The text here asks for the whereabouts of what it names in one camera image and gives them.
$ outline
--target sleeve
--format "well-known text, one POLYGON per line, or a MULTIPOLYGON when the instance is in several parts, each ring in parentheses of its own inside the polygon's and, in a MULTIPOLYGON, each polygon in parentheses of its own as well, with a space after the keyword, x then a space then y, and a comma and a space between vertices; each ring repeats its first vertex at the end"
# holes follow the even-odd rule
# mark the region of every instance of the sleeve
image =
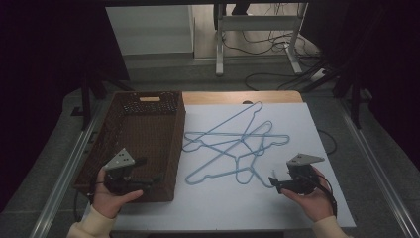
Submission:
POLYGON ((109 237, 114 223, 115 219, 103 216, 93 206, 90 206, 89 214, 82 221, 74 223, 70 227, 67 238, 109 237))
POLYGON ((337 223, 335 216, 330 216, 315 222, 312 226, 317 238, 348 238, 337 223))

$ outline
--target finger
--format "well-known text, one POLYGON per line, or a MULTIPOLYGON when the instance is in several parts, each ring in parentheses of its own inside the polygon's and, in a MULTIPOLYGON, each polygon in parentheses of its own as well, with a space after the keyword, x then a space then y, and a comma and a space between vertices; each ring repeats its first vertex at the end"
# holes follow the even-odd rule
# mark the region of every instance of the finger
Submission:
POLYGON ((105 170, 103 168, 101 168, 101 170, 99 170, 99 172, 98 172, 98 177, 96 178, 96 182, 104 181, 105 174, 106 174, 105 170))
POLYGON ((330 187, 328 186, 327 181, 325 180, 325 177, 321 177, 319 181, 321 185, 325 187, 325 189, 330 190, 330 187))
POLYGON ((320 176, 320 177, 324 177, 324 174, 322 174, 320 171, 318 171, 318 169, 316 169, 316 167, 312 166, 312 169, 314 169, 315 173, 320 176))
POLYGON ((123 195, 123 196, 119 196, 118 201, 121 205, 123 205, 123 204, 125 204, 129 201, 132 201, 132 200, 135 200, 135 199, 141 197, 142 195, 143 195, 142 190, 136 190, 136 191, 129 192, 129 193, 123 195))
POLYGON ((302 200, 302 197, 299 194, 294 193, 291 190, 287 190, 287 189, 283 188, 281 190, 281 193, 283 193, 283 195, 285 195, 287 198, 289 198, 291 200, 294 200, 295 202, 297 202, 299 204, 300 204, 300 201, 302 200))

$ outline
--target black curtain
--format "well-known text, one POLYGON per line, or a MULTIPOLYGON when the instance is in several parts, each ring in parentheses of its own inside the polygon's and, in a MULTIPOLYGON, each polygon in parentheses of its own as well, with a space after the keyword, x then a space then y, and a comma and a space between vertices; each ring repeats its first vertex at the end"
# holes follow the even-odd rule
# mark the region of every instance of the black curtain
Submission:
POLYGON ((94 72, 102 70, 129 79, 105 8, 55 3, 0 3, 0 210, 33 166, 62 100, 80 87, 81 77, 101 80, 94 72))
POLYGON ((372 94, 371 112, 420 170, 419 26, 417 3, 391 2, 361 59, 360 75, 372 94))

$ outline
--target metal rail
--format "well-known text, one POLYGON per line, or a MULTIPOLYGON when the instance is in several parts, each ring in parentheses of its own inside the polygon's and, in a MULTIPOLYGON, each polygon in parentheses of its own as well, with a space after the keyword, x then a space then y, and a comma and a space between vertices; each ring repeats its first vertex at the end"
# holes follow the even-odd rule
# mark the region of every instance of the metal rail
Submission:
POLYGON ((102 102, 96 102, 93 105, 93 116, 84 131, 80 133, 77 139, 76 145, 74 146, 70 156, 68 157, 67 163, 64 165, 58 180, 56 181, 49 199, 47 200, 38 221, 35 223, 34 229, 31 233, 31 238, 35 237, 46 237, 53 224, 56 212, 58 211, 59 205, 64 198, 67 191, 68 185, 71 182, 74 171, 76 170, 80 159, 83 155, 84 148, 89 140, 90 134, 92 133, 95 125, 98 121, 98 115, 102 109, 102 102))
POLYGON ((373 177, 376 179, 376 182, 381 189, 386 201, 389 204, 396 220, 398 221, 402 231, 405 234, 405 237, 418 238, 420 237, 419 231, 414 224, 410 213, 404 205, 401 197, 398 195, 397 191, 393 187, 392 183, 389 181, 386 176, 385 171, 380 165, 376 155, 371 149, 368 140, 366 139, 362 130, 359 130, 353 123, 350 115, 350 110, 345 103, 345 100, 340 100, 342 115, 355 138, 356 143, 358 144, 361 152, 363 153, 367 164, 370 168, 370 171, 373 174, 373 177))

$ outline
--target table leg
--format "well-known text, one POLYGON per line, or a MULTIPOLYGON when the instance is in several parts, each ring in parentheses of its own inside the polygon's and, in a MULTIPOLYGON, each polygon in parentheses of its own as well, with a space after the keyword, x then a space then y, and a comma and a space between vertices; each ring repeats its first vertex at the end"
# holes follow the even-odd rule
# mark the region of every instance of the table leg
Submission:
POLYGON ((219 4, 217 17, 217 55, 216 55, 216 75, 223 75, 223 4, 219 4))
POLYGON ((287 56, 290 60, 291 66, 295 74, 302 73, 302 69, 300 68, 299 61, 297 60, 296 55, 294 53, 294 46, 296 45, 296 40, 297 40, 297 36, 299 35, 300 26, 302 25, 302 22, 303 22, 306 5, 307 3, 299 4, 299 8, 297 11, 297 18, 294 21, 293 33, 290 39, 290 44, 284 44, 285 51, 287 53, 287 56))

